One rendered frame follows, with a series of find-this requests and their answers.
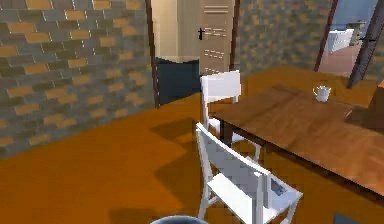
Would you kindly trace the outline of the beige panelled room door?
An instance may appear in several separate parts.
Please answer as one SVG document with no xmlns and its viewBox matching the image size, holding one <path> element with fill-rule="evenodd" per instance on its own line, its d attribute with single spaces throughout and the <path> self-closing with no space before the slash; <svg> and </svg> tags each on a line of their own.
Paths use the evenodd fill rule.
<svg viewBox="0 0 384 224">
<path fill-rule="evenodd" d="M 234 0 L 201 0 L 199 73 L 227 72 L 230 65 Z"/>
</svg>

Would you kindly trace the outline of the white wooden chair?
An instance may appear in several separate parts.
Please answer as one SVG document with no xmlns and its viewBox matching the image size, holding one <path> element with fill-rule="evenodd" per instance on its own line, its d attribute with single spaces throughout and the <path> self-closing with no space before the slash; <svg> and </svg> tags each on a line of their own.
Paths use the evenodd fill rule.
<svg viewBox="0 0 384 224">
<path fill-rule="evenodd" d="M 205 75 L 200 77 L 201 91 L 202 91 L 202 114 L 203 114 L 203 126 L 208 129 L 210 126 L 220 133 L 220 121 L 216 118 L 209 116 L 208 104 L 217 102 L 220 100 L 233 98 L 231 104 L 237 104 L 239 96 L 241 95 L 241 81 L 239 70 L 223 72 L 212 75 Z M 203 140 L 200 140 L 200 136 L 197 134 L 197 142 L 199 147 L 200 161 L 203 163 L 206 152 Z M 239 142 L 247 140 L 255 147 L 254 158 L 247 157 L 247 159 L 258 163 L 260 158 L 260 152 L 262 146 L 253 142 L 247 137 L 243 137 L 239 134 L 232 135 L 232 142 Z"/>
<path fill-rule="evenodd" d="M 203 191 L 198 217 L 217 201 L 243 224 L 269 224 L 286 213 L 280 224 L 291 224 L 303 194 L 249 157 L 221 142 L 202 124 L 196 125 Z"/>
</svg>

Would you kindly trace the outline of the dark grey round object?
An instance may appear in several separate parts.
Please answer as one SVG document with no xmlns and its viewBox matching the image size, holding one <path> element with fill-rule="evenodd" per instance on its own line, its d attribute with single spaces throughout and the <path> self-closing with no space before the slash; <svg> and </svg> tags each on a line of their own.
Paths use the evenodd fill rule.
<svg viewBox="0 0 384 224">
<path fill-rule="evenodd" d="M 150 224 L 208 224 L 206 221 L 186 215 L 173 215 L 166 216 L 155 221 L 152 221 Z"/>
</svg>

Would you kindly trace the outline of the brown cardboard box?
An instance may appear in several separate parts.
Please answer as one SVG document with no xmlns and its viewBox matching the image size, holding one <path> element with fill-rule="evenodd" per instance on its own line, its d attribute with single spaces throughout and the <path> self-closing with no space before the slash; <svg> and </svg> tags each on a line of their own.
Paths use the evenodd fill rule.
<svg viewBox="0 0 384 224">
<path fill-rule="evenodd" d="M 369 106 L 354 107 L 345 121 L 384 134 L 384 80 L 376 87 Z"/>
</svg>

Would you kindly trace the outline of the brown wooden dining table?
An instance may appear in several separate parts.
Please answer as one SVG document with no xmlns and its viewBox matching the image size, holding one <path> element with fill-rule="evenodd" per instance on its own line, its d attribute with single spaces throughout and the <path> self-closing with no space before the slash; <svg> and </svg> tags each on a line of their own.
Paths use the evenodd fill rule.
<svg viewBox="0 0 384 224">
<path fill-rule="evenodd" d="M 308 92 L 273 86 L 214 114 L 220 139 L 238 133 L 320 167 L 384 202 L 384 130 L 363 123 L 365 109 L 317 101 Z"/>
</svg>

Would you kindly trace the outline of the dark brown room door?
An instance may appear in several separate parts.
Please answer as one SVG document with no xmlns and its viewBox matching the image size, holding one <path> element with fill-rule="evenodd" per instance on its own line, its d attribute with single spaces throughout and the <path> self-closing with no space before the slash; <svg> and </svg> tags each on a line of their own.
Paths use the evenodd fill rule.
<svg viewBox="0 0 384 224">
<path fill-rule="evenodd" d="M 363 41 L 355 65 L 350 74 L 347 88 L 352 88 L 359 81 L 363 80 L 370 60 L 379 41 L 382 29 L 384 28 L 384 0 L 378 0 L 370 24 L 364 38 L 377 39 L 376 42 Z"/>
</svg>

